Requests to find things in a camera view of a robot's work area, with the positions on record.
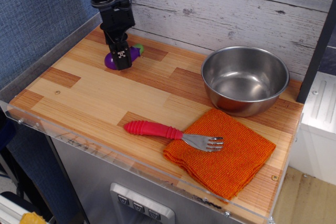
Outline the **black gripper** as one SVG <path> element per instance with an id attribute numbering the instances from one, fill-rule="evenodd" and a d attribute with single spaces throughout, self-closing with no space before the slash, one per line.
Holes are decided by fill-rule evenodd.
<path id="1" fill-rule="evenodd" d="M 99 3 L 99 11 L 102 18 L 101 28 L 111 52 L 109 68 L 113 70 L 130 68 L 132 61 L 126 42 L 126 32 L 135 25 L 132 0 L 106 0 Z"/>

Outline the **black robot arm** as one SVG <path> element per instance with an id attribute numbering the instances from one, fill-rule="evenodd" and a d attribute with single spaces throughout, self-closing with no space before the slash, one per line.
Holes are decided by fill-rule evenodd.
<path id="1" fill-rule="evenodd" d="M 106 44 L 111 52 L 112 63 L 117 70 L 132 66 L 131 50 L 127 43 L 127 30 L 135 25 L 132 0 L 91 0 L 102 18 Z"/>

